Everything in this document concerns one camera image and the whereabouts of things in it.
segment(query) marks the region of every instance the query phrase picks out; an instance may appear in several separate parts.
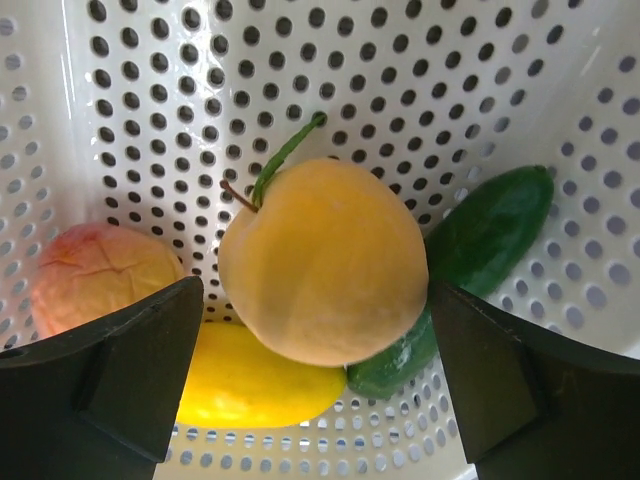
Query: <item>brown stem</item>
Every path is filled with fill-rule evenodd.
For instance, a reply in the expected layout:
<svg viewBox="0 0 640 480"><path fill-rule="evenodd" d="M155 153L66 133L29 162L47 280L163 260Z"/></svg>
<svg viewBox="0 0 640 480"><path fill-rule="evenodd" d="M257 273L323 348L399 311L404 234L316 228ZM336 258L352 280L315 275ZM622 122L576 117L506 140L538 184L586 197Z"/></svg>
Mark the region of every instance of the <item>brown stem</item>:
<svg viewBox="0 0 640 480"><path fill-rule="evenodd" d="M246 198L244 198L242 195L240 195L238 192L236 192L231 185L229 184L229 182L227 180L222 180L220 182L220 188L222 188L225 192L229 192L229 194L235 198L236 200L238 200L242 205L244 205L245 207L247 207L249 210L251 210L253 213L258 213L258 208L252 204L249 200L247 200Z"/></svg>

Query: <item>white plastic surface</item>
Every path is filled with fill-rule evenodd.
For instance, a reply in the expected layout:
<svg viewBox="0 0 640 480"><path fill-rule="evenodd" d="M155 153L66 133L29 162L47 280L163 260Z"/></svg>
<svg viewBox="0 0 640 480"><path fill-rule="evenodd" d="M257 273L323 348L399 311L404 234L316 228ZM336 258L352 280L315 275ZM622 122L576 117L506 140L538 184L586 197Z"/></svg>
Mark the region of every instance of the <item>white plastic surface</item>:
<svg viewBox="0 0 640 480"><path fill-rule="evenodd" d="M173 245L234 320L217 244L260 165L335 155L425 232L478 182L552 166L552 215L491 300L640 357L640 5L595 0L0 0L0 344L37 338L38 252L83 220ZM159 479L469 480L442 366L299 427L179 425Z"/></svg>

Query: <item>white plastic basket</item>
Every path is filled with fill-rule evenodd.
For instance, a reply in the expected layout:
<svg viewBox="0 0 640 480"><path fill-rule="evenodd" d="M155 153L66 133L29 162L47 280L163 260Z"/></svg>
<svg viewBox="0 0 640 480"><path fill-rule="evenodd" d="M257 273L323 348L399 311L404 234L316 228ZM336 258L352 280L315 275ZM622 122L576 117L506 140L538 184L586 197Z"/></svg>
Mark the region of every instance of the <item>white plastic basket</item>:
<svg viewBox="0 0 640 480"><path fill-rule="evenodd" d="M640 356L638 24L622 0L0 0L0 346L37 339L35 260L87 220L173 245L205 319L232 320L218 181L244 191L322 110L292 160L360 163L425 231L478 182L553 166L544 232L491 301ZM440 362L295 428L178 425L156 477L303 474L475 478Z"/></svg>

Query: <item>green stem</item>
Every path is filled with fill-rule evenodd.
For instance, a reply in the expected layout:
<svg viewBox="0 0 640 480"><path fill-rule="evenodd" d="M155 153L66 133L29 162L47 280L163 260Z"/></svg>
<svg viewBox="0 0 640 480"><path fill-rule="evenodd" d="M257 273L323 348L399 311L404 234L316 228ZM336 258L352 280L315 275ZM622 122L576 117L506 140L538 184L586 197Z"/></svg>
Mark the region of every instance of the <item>green stem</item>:
<svg viewBox="0 0 640 480"><path fill-rule="evenodd" d="M305 139L311 130L320 125L327 116L324 113L316 115L307 125L302 127L298 133L291 137L287 143L285 143L276 154L269 159L264 169L260 173L256 185L251 195L251 202L256 208L262 207L262 201L264 200L264 194L269 181L273 178L276 171L282 166L285 159L293 152L298 145Z"/></svg>

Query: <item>peach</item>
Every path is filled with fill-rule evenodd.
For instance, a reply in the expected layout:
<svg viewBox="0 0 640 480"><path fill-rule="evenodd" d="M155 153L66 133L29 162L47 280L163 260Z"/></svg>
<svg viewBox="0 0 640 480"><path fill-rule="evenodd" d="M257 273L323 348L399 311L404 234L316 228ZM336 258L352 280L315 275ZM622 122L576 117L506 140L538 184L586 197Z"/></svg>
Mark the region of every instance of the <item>peach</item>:
<svg viewBox="0 0 640 480"><path fill-rule="evenodd" d="M185 276L159 241L107 223L76 225L49 244L31 292L41 338L125 308Z"/></svg>

